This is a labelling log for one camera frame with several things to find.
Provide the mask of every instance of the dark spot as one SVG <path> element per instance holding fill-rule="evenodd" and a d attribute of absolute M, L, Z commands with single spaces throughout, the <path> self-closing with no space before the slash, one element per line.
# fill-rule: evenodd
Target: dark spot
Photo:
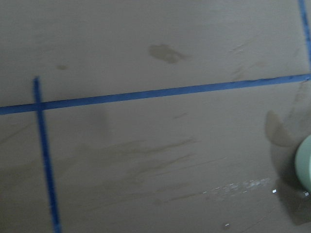
<path fill-rule="evenodd" d="M 150 56 L 165 61 L 169 64 L 177 63 L 178 61 L 185 60 L 188 57 L 164 44 L 151 45 L 149 46 L 148 52 Z"/>
<path fill-rule="evenodd" d="M 188 115 L 188 113 L 183 113 L 183 114 L 174 116 L 173 119 L 179 119 L 179 118 L 185 117 L 187 115 Z"/>
<path fill-rule="evenodd" d="M 65 65 L 57 65 L 56 68 L 59 69 L 59 70 L 66 70 L 66 69 L 68 69 L 68 66 L 65 66 Z"/>

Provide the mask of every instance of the concrete floor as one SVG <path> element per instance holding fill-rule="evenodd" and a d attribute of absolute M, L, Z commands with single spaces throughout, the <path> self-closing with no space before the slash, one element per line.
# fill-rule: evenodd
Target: concrete floor
<path fill-rule="evenodd" d="M 311 3 L 307 2 L 311 16 Z M 309 73 L 297 1 L 0 3 L 0 106 Z M 311 84 L 45 111 L 64 233 L 311 230 Z M 0 116 L 0 232 L 52 232 L 35 113 Z"/>

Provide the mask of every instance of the water stain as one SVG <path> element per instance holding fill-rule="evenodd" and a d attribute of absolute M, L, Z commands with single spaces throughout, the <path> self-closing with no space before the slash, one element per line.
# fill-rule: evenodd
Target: water stain
<path fill-rule="evenodd" d="M 189 57 L 188 55 L 184 55 L 171 49 L 170 46 L 165 44 L 151 45 L 148 48 L 148 52 L 150 56 L 165 61 L 169 64 L 177 63 L 180 60 L 185 60 Z"/>
<path fill-rule="evenodd" d="M 269 141 L 274 145 L 290 147 L 294 143 L 292 135 L 285 128 L 280 117 L 272 110 L 266 116 L 265 132 Z"/>
<path fill-rule="evenodd" d="M 56 68 L 59 69 L 59 70 L 66 70 L 66 69 L 68 69 L 68 66 L 66 66 L 66 65 L 57 65 Z"/>

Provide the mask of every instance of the green plastic object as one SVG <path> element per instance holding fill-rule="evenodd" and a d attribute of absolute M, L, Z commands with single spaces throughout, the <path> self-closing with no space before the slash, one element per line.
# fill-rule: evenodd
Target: green plastic object
<path fill-rule="evenodd" d="M 295 169 L 302 185 L 311 192 L 311 135 L 300 144 L 297 150 Z"/>

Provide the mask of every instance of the blue tape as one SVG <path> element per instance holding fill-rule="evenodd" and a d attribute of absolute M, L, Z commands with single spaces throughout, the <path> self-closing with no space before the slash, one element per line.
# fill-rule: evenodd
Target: blue tape
<path fill-rule="evenodd" d="M 282 83 L 295 83 L 295 82 L 308 81 L 310 78 L 311 78 L 311 74 L 302 74 L 302 75 L 278 77 L 278 78 L 273 78 L 273 79 L 259 79 L 259 80 L 238 81 L 238 82 L 229 82 L 229 83 L 215 83 L 215 84 L 177 87 L 177 88 L 169 88 L 169 89 L 153 90 L 153 91 L 141 91 L 141 92 L 132 92 L 132 93 L 125 93 L 125 94 L 115 94 L 115 95 L 108 95 L 108 96 L 87 97 L 87 98 L 72 99 L 72 100 L 57 100 L 57 101 L 50 101 L 50 102 L 42 102 L 41 108 L 42 110 L 49 110 L 49 109 L 67 108 L 67 107 L 82 106 L 82 105 L 97 104 L 97 103 L 138 100 L 138 99 L 183 95 L 183 94 L 198 93 L 198 92 L 219 91 L 219 90 L 237 89 L 237 88 L 244 88 L 244 87 L 264 86 L 264 85 L 275 85 L 275 84 L 282 84 Z M 32 112 L 32 111 L 36 111 L 35 104 L 23 104 L 23 105 L 0 107 L 0 115 Z"/>
<path fill-rule="evenodd" d="M 300 15 L 303 23 L 303 30 L 305 33 L 306 46 L 308 50 L 309 66 L 311 69 L 311 41 L 310 41 L 310 29 L 307 17 L 307 9 L 304 0 L 298 0 L 298 2 L 299 2 Z"/>
<path fill-rule="evenodd" d="M 54 185 L 54 180 L 53 180 L 52 164 L 51 164 L 51 159 L 50 159 L 48 137 L 47 137 L 45 119 L 44 119 L 44 114 L 43 114 L 41 94 L 40 94 L 40 83 L 39 83 L 38 77 L 35 78 L 34 80 L 34 96 L 35 96 L 35 107 L 36 107 L 36 114 L 37 114 L 37 119 L 38 119 L 40 139 L 41 139 L 41 147 L 42 147 L 42 153 L 43 153 L 44 170 L 45 170 L 47 188 L 48 188 L 49 199 L 50 199 L 50 210 L 51 210 L 51 215 L 52 215 L 53 229 L 55 233 L 61 233 L 61 225 L 59 221 L 59 214 L 58 214 L 58 208 L 57 208 L 56 191 L 55 191 L 55 185 Z"/>

